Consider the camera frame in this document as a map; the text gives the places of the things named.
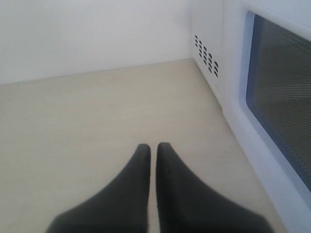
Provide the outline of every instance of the dark object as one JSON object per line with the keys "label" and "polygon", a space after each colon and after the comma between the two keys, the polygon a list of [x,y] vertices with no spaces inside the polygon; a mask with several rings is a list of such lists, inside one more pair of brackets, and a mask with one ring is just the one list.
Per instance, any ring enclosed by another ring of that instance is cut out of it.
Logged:
{"label": "dark object", "polygon": [[140,144],[106,188],[59,215],[47,233],[146,233],[149,184],[150,148]]}
{"label": "dark object", "polygon": [[156,159],[161,233],[272,233],[267,221],[219,195],[182,162],[169,143]]}
{"label": "dark object", "polygon": [[311,42],[256,15],[246,102],[311,190]]}

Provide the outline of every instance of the perforated mesh screen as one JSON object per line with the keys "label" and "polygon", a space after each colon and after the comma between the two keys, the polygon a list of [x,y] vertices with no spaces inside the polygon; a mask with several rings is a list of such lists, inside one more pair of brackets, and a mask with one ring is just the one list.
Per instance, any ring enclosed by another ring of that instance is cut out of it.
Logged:
{"label": "perforated mesh screen", "polygon": [[311,190],[311,42],[255,16],[246,101]]}

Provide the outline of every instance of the cream floor surface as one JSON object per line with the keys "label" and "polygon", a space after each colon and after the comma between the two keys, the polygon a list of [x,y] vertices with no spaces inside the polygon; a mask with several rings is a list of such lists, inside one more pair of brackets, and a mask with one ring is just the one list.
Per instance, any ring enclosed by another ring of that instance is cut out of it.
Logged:
{"label": "cream floor surface", "polygon": [[108,184],[138,143],[152,150],[149,231],[159,232],[162,141],[212,188],[286,232],[192,59],[1,85],[0,232],[44,232]]}

